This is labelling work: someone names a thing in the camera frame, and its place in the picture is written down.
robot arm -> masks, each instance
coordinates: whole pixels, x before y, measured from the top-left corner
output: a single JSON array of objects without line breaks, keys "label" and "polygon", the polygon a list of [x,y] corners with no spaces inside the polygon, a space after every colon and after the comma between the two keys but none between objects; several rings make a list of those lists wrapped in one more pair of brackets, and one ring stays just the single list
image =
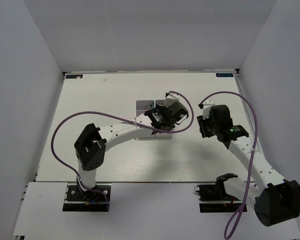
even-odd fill
[{"label": "robot arm", "polygon": [[[132,121],[158,130],[171,131],[188,114],[179,100],[179,95],[167,93],[163,105],[155,106]],[[93,123],[87,125],[74,144],[82,183],[90,189],[96,186],[96,171],[103,164],[106,151],[132,139],[150,137],[156,132],[125,122],[102,127],[96,127]],[[78,184],[82,193],[87,192]]]},{"label": "robot arm", "polygon": [[[205,105],[200,107],[203,114],[197,120],[202,137],[217,136],[249,170],[254,149],[247,131],[241,125],[233,125],[226,105],[215,105],[207,99]],[[258,151],[254,153],[251,176],[258,188],[249,188],[246,204],[254,208],[262,224],[268,227],[300,215],[300,185],[295,180],[286,180]],[[228,173],[217,178],[215,185],[221,198],[230,195],[243,199],[246,183],[237,177]]]}]

black clamp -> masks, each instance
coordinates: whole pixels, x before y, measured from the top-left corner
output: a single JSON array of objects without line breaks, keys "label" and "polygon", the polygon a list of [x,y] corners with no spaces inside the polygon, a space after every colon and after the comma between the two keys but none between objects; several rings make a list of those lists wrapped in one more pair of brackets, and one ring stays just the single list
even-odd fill
[{"label": "black clamp", "polygon": [[235,175],[234,173],[227,173],[227,174],[218,176],[216,178],[215,188],[219,191],[220,197],[222,199],[229,197],[229,195],[226,193],[226,190],[225,190],[225,181],[232,179],[232,178],[237,178],[237,177],[238,176]]}]

sticker label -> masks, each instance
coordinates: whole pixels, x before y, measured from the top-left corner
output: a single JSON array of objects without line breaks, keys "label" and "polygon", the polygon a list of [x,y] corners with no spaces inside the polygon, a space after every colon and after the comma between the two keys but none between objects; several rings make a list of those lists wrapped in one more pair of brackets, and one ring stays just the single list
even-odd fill
[{"label": "sticker label", "polygon": [[233,78],[234,75],[232,73],[216,73],[217,78]]},{"label": "sticker label", "polygon": [[65,76],[66,79],[82,79],[83,75],[82,74],[76,74],[76,75],[67,75]]}]

white wall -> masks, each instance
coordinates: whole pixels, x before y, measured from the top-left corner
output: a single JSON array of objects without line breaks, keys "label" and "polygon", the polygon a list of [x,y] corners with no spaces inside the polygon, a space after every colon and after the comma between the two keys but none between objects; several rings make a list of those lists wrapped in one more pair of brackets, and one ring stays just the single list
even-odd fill
[{"label": "white wall", "polygon": [[300,0],[277,1],[240,73],[268,161],[300,184]]},{"label": "white wall", "polygon": [[64,72],[240,68],[276,0],[24,0]]},{"label": "white wall", "polygon": [[0,0],[0,240],[34,179],[62,73],[22,0]]}]

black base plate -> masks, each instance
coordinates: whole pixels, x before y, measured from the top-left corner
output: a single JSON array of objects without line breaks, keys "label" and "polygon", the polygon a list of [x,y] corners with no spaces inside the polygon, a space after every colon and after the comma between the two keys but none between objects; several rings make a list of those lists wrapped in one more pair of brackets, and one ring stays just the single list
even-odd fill
[{"label": "black base plate", "polygon": [[[99,191],[107,191],[106,197],[108,198],[108,201],[110,201],[110,195],[111,195],[111,185],[97,185],[96,188]],[[69,202],[82,202],[82,201],[88,201],[93,200],[94,198],[99,197],[98,203],[100,202],[106,202],[105,197],[102,194],[96,193],[91,197],[91,199],[83,199],[83,196],[81,195],[81,191],[78,187],[78,185],[70,185],[68,187],[68,191],[66,194],[66,200]]]},{"label": "black base plate", "polygon": [[[108,201],[110,201],[111,185],[97,185],[94,189],[100,190],[102,192],[107,191],[106,197]],[[78,185],[68,186],[65,200],[67,200],[68,202],[65,202],[63,204],[63,212],[108,212],[107,203],[105,197],[102,194],[92,193],[91,196],[87,199],[87,196],[84,197],[81,194],[81,190],[79,189]]]},{"label": "black base plate", "polygon": [[[222,203],[200,203],[200,213],[234,213],[241,203],[222,204]],[[244,206],[244,212],[247,212],[247,206]]]}]

